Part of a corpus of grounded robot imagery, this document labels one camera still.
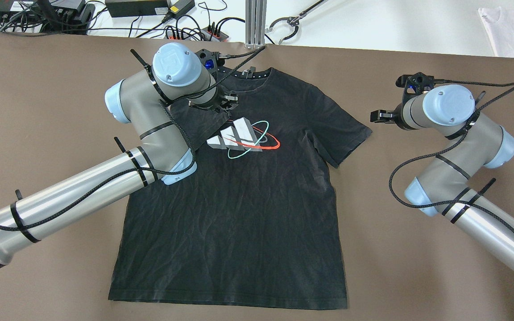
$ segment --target robotic arm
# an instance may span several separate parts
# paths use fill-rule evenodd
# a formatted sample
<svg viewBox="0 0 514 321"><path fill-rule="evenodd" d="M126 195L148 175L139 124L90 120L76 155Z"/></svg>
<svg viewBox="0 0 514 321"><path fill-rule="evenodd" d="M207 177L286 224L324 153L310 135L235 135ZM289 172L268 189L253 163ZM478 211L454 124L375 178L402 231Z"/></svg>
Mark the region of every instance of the robotic arm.
<svg viewBox="0 0 514 321"><path fill-rule="evenodd" d="M514 218L483 197L490 184L479 192L467 186L481 167L493 169L514 156L514 138L475 109L480 98L475 101L467 88L434 88L444 82L451 81L422 73L404 75L396 82L404 88L402 104L371 113L371 122L395 123L404 130L434 128L449 140L444 151L414 159L435 156L404 193L413 205L401 201L392 189L392 178L402 165L392 173L390 190L399 202L430 217L441 213L514 270Z"/></svg>
<svg viewBox="0 0 514 321"><path fill-rule="evenodd" d="M19 250L102 207L156 180L169 185L196 170L182 130L161 103L186 97L197 108L231 108L236 97L210 74L220 62L219 53L193 53L185 45L168 43L155 53L152 66L133 53L145 70L112 86L104 100L114 118L132 122L142 144L29 197L17 191L18 201L0 209L0 268Z"/></svg>

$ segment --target shirt sleeve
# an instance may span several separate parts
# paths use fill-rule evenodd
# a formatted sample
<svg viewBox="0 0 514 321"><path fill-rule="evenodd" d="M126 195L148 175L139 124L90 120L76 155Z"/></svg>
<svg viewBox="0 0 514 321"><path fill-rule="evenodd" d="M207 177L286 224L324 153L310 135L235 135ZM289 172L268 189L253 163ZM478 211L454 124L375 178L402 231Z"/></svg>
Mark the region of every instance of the shirt sleeve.
<svg viewBox="0 0 514 321"><path fill-rule="evenodd" d="M372 130L355 120L348 112L312 86L307 98L308 130L320 156L337 168Z"/></svg>

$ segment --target white label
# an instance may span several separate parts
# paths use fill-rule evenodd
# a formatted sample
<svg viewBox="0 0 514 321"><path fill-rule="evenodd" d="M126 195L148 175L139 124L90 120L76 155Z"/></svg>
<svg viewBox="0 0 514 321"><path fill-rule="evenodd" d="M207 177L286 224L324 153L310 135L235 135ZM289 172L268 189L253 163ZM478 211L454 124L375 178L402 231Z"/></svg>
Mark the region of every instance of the white label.
<svg viewBox="0 0 514 321"><path fill-rule="evenodd" d="M168 8L154 8L156 14L167 14Z"/></svg>
<svg viewBox="0 0 514 321"><path fill-rule="evenodd" d="M22 12L26 6L30 6L34 1L13 1L13 5L9 9L11 12Z"/></svg>

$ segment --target metal post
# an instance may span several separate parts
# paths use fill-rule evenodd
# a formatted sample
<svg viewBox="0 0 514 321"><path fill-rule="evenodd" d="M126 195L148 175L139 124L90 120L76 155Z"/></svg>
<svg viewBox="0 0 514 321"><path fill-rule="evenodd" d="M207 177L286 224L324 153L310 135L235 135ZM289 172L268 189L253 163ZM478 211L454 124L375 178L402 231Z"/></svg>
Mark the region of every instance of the metal post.
<svg viewBox="0 0 514 321"><path fill-rule="evenodd" d="M245 47L257 49L265 45L265 12L267 0L245 0Z"/></svg>

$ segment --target silver robot arm tube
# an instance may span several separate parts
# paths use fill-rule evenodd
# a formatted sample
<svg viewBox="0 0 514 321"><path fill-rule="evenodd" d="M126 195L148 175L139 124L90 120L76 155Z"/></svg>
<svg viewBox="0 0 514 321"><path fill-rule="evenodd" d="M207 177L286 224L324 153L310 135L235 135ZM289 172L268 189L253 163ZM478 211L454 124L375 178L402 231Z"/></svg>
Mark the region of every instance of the silver robot arm tube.
<svg viewBox="0 0 514 321"><path fill-rule="evenodd" d="M412 128L435 128L444 136L458 132L475 111L471 92L463 86L436 87L408 101L402 117ZM457 142L455 138L448 144ZM514 138L506 130L480 114L467 137L449 152L437 156L406 189L414 205L461 200L491 211L510 227L514 218L467 186L467 181L482 166L495 168L514 156ZM514 270L514 233L487 212L461 203L424 207L429 216L441 213L451 223L483 244L494 256Z"/></svg>
<svg viewBox="0 0 514 321"><path fill-rule="evenodd" d="M177 43L164 45L156 53L153 75L169 99L197 93L215 83L198 57ZM213 89L191 101L208 103L215 95ZM55 219L23 231L0 229L0 268L9 264L17 251L158 179L169 185L195 171L195 164L187 169L192 163L192 152L180 131L165 114L160 99L146 71L120 81L107 91L105 101L109 111L120 122L132 122L142 144L0 209L0 226L10 228L46 221L51 215L64 211ZM179 175L162 175L137 170L137 167L171 172L187 171ZM97 185L125 171L80 203L64 210Z"/></svg>

